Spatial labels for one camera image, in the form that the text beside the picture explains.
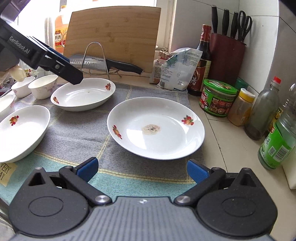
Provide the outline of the gloved left hand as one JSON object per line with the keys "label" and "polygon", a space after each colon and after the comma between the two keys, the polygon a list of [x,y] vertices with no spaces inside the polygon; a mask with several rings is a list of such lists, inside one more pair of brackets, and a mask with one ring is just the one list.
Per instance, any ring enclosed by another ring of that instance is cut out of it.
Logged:
{"label": "gloved left hand", "polygon": [[3,84],[6,78],[10,75],[17,82],[22,82],[26,77],[24,69],[21,67],[21,60],[18,61],[18,64],[11,61],[1,61],[1,81],[0,84]]}

